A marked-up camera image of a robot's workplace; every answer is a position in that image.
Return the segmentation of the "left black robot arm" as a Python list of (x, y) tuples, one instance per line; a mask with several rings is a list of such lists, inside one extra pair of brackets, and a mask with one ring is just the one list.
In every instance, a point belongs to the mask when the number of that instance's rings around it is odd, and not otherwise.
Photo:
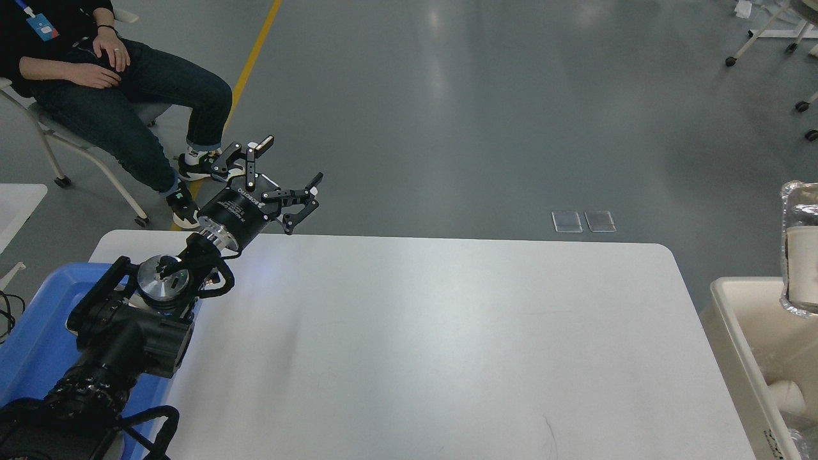
[(3, 459), (114, 459), (130, 436), (147, 459), (166, 459), (179, 413), (171, 406), (123, 416), (143, 374), (172, 378), (194, 331), (197, 301), (225, 295), (236, 279), (227, 265), (277, 222), (284, 233), (318, 209), (317, 174), (288, 190), (256, 172), (274, 137), (233, 144), (211, 168), (226, 184), (199, 212), (199, 230), (176, 256), (141, 264), (117, 259), (82, 297), (65, 326), (79, 358), (41, 399), (15, 399), (2, 408)]

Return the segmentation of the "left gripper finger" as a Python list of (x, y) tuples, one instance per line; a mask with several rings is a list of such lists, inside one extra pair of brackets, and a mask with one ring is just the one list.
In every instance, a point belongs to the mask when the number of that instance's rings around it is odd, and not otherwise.
[(265, 191), (261, 195), (262, 212), (266, 219), (278, 222), (284, 234), (292, 235), (301, 221), (318, 209), (318, 185), (324, 173), (319, 172), (305, 187)]
[(253, 192), (256, 188), (256, 160), (274, 145), (274, 135), (268, 135), (261, 142), (250, 142), (248, 146), (233, 143), (211, 165), (211, 178), (229, 181), (239, 175), (245, 177), (243, 189)]

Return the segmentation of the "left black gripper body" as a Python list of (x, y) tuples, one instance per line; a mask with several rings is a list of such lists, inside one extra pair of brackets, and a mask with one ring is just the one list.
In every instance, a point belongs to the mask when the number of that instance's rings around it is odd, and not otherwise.
[(242, 187), (225, 187), (198, 213), (198, 233), (219, 250), (242, 252), (281, 214), (281, 207), (264, 203)]

